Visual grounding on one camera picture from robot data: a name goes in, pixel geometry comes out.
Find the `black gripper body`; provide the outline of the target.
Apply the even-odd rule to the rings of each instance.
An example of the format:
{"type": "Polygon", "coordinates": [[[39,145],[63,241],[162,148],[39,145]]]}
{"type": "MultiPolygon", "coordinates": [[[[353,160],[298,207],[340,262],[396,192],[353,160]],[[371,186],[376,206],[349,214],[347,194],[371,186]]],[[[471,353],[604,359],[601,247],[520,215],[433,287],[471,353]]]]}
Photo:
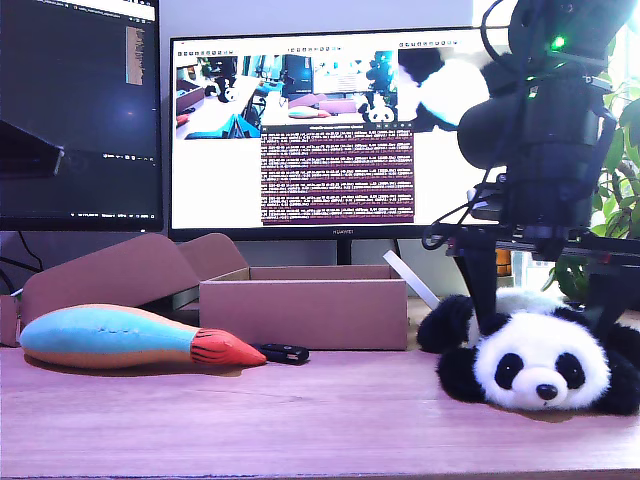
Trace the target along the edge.
{"type": "Polygon", "coordinates": [[[484,180],[462,206],[487,225],[446,226],[447,254],[456,247],[527,250],[545,261],[561,255],[620,257],[639,262],[637,240],[606,239],[590,231],[600,162],[515,162],[501,180],[484,180]]]}

